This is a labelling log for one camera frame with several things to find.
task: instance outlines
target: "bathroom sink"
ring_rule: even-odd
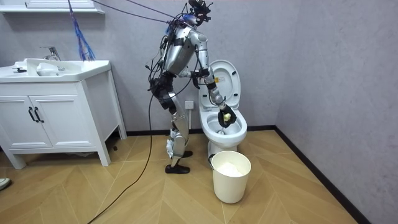
[[[110,69],[111,65],[107,60],[82,62],[27,58],[13,66],[0,67],[0,83],[77,82]]]

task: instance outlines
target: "gray wall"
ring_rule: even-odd
[[[105,1],[131,12],[167,19],[126,1]],[[177,14],[185,1],[141,1],[161,11]],[[212,20],[199,30],[209,39],[210,61],[232,62],[241,76],[239,110],[248,125],[275,124],[282,93],[288,52],[292,43],[299,5],[294,0],[215,1]],[[148,130],[146,62],[158,51],[165,24],[131,17],[104,8],[105,15],[77,14],[78,22],[98,60],[110,60],[128,131]],[[54,45],[64,60],[78,60],[76,37],[68,14],[0,15],[0,66],[27,57],[43,57],[40,46]],[[175,80],[180,90],[187,79]],[[198,92],[190,85],[181,95],[195,100]],[[152,127],[169,129],[170,115],[153,103]],[[198,110],[193,128],[200,128]]]
[[[398,221],[397,1],[303,0],[276,125],[370,219]]]

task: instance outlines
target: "cabinet leg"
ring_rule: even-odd
[[[109,158],[109,153],[106,148],[105,143],[101,143],[101,148],[98,149],[99,159],[101,160],[102,166],[109,166],[111,163],[111,159]]]
[[[126,128],[124,127],[124,125],[120,125],[118,127],[119,130],[119,135],[120,135],[120,139],[127,139],[127,133],[126,133]]]
[[[15,169],[22,169],[26,166],[26,163],[22,156],[20,155],[13,155],[11,152],[8,152],[7,150],[4,150],[4,153],[6,153],[6,156],[10,160],[11,164],[14,166]]]

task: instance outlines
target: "robot leg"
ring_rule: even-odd
[[[174,92],[169,93],[174,106],[169,109],[172,114],[173,129],[170,131],[171,140],[167,141],[167,153],[172,159],[172,163],[165,168],[168,174],[187,174],[189,167],[179,165],[180,159],[192,155],[192,152],[185,152],[188,143],[188,119],[185,110],[178,101]]]

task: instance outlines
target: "cabinet handle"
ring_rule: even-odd
[[[32,110],[33,110],[33,108],[30,106],[30,107],[29,107],[29,111],[28,111],[28,112],[29,112],[29,115],[30,115],[30,117],[32,118],[33,121],[36,121],[36,122],[38,123],[39,121],[35,120],[34,117],[33,117],[33,115],[32,115]]]
[[[40,119],[39,115],[37,114],[37,110],[38,110],[38,108],[37,108],[37,106],[35,106],[35,114],[36,114],[37,119],[39,119],[39,121],[41,121],[41,123],[44,123],[44,121],[42,119]]]

